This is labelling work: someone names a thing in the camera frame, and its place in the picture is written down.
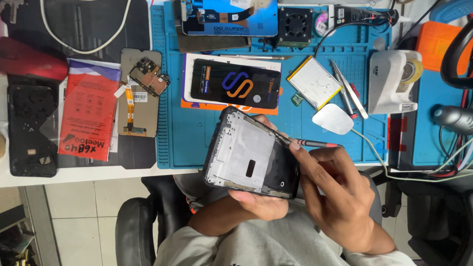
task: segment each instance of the barcode sticker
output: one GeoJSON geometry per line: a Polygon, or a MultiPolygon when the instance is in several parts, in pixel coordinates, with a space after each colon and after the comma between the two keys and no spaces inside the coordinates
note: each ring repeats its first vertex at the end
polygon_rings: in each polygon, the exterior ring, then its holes
{"type": "Polygon", "coordinates": [[[133,99],[135,103],[147,103],[148,93],[147,92],[133,92],[133,99]]]}
{"type": "Polygon", "coordinates": [[[251,0],[231,0],[230,5],[241,9],[248,9],[251,5],[251,0]]]}
{"type": "Polygon", "coordinates": [[[128,84],[130,84],[130,85],[132,85],[132,86],[133,86],[133,85],[139,85],[136,81],[132,80],[132,79],[130,78],[130,76],[127,76],[127,77],[128,77],[128,84]]]}
{"type": "Polygon", "coordinates": [[[338,10],[338,19],[345,18],[345,9],[338,10]]]}
{"type": "Polygon", "coordinates": [[[320,33],[322,35],[327,34],[327,25],[320,22],[319,24],[317,24],[317,31],[318,31],[318,33],[320,33]]]}

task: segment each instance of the smartphone frame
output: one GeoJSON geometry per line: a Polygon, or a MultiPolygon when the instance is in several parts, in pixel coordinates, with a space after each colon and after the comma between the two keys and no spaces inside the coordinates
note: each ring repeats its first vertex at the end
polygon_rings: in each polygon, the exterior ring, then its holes
{"type": "Polygon", "coordinates": [[[203,168],[204,182],[294,198],[300,171],[289,151],[290,140],[233,106],[225,108],[219,119],[203,168]]]}

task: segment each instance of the circuit board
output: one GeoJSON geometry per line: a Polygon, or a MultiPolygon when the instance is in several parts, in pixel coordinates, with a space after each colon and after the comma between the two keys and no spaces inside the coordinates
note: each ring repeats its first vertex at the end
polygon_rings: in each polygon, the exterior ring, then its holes
{"type": "Polygon", "coordinates": [[[142,86],[149,94],[159,97],[171,83],[169,77],[160,74],[161,68],[147,57],[135,64],[128,74],[132,80],[142,86]]]}

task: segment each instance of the sticker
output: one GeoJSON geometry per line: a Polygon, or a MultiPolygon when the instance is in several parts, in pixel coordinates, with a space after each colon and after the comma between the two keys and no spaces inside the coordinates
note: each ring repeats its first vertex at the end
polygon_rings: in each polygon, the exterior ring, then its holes
{"type": "Polygon", "coordinates": [[[253,101],[254,101],[255,103],[259,103],[259,102],[261,101],[261,96],[255,95],[255,96],[253,97],[253,101]]]}
{"type": "Polygon", "coordinates": [[[251,0],[231,0],[230,5],[241,9],[248,9],[251,5],[251,0]]]}
{"type": "Polygon", "coordinates": [[[317,31],[322,35],[327,34],[327,25],[324,23],[317,24],[317,31]]]}
{"type": "Polygon", "coordinates": [[[338,18],[342,19],[345,17],[345,9],[339,9],[338,10],[338,18]]]}
{"type": "Polygon", "coordinates": [[[136,81],[134,81],[130,76],[127,76],[128,77],[128,84],[130,85],[139,85],[136,81]]]}
{"type": "Polygon", "coordinates": [[[126,91],[126,87],[125,85],[122,85],[121,87],[119,87],[119,89],[114,93],[115,97],[120,97],[124,92],[126,91]]]}
{"type": "Polygon", "coordinates": [[[148,92],[133,92],[133,100],[135,103],[147,103],[148,92]]]}

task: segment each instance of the shinestar logo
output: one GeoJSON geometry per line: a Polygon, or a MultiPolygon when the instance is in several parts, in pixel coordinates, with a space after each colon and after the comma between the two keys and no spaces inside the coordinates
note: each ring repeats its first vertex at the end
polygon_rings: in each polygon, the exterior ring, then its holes
{"type": "MultiPolygon", "coordinates": [[[[230,72],[228,73],[228,75],[225,77],[225,79],[223,80],[222,82],[222,87],[226,90],[231,90],[233,88],[233,86],[236,84],[236,82],[242,77],[244,76],[245,78],[248,78],[248,74],[246,74],[245,72],[240,72],[236,78],[232,81],[232,83],[227,86],[227,81],[230,77],[236,75],[237,73],[236,72],[230,72]]],[[[240,96],[238,96],[238,98],[245,98],[248,93],[250,93],[251,89],[253,89],[253,82],[251,80],[244,80],[241,85],[236,89],[236,91],[234,93],[231,93],[229,91],[227,91],[227,95],[230,96],[230,97],[235,97],[238,95],[238,93],[240,93],[240,91],[243,89],[243,87],[246,85],[246,84],[249,84],[250,86],[248,87],[248,89],[246,89],[246,92],[240,96]]]]}

